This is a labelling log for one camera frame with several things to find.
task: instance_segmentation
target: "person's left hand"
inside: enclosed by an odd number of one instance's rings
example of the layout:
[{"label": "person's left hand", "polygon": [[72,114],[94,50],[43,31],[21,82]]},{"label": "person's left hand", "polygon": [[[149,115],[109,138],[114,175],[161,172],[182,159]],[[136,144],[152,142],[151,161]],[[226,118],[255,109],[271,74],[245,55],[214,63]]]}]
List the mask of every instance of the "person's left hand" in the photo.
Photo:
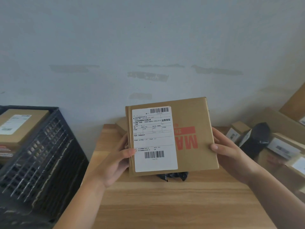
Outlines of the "person's left hand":
[{"label": "person's left hand", "polygon": [[111,186],[121,176],[129,166],[128,158],[135,154],[135,149],[124,149],[126,143],[127,134],[90,175],[97,177],[105,188]]}]

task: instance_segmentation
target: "crate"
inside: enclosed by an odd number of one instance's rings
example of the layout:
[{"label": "crate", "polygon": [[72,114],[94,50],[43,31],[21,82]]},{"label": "crate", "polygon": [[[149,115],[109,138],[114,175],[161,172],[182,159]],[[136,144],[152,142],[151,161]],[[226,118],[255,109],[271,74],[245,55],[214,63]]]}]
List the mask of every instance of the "crate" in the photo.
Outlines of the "crate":
[{"label": "crate", "polygon": [[0,227],[54,223],[78,190],[88,160],[59,108],[1,106],[0,114],[9,108],[50,115],[0,169]]}]

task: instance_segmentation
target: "wall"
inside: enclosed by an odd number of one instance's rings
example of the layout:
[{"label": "wall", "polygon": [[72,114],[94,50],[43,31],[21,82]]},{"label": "wall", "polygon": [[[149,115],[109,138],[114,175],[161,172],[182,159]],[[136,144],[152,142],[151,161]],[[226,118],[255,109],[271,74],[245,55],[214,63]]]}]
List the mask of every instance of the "wall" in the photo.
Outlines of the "wall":
[{"label": "wall", "polygon": [[305,81],[304,0],[0,0],[0,104],[59,106],[88,157],[124,106],[206,96],[214,125]]}]

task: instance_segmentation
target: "forearm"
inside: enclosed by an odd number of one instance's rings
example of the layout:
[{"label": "forearm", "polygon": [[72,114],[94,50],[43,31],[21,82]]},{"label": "forearm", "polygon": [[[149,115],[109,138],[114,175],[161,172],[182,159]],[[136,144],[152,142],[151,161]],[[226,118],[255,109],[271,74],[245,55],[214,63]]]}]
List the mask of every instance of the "forearm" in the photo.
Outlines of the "forearm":
[{"label": "forearm", "polygon": [[53,229],[91,228],[104,192],[96,178],[85,180]]},{"label": "forearm", "polygon": [[262,169],[249,187],[278,229],[304,227],[305,204],[268,171]]}]

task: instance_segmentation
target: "person's right arm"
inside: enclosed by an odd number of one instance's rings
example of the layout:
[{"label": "person's right arm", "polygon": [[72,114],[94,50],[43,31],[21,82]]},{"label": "person's right arm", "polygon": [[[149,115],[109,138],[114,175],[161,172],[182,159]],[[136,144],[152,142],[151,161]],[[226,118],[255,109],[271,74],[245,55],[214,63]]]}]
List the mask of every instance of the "person's right arm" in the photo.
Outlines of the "person's right arm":
[{"label": "person's right arm", "polygon": [[253,191],[278,229],[304,228],[305,204],[268,171],[249,158],[237,145],[213,128],[219,164]]}]

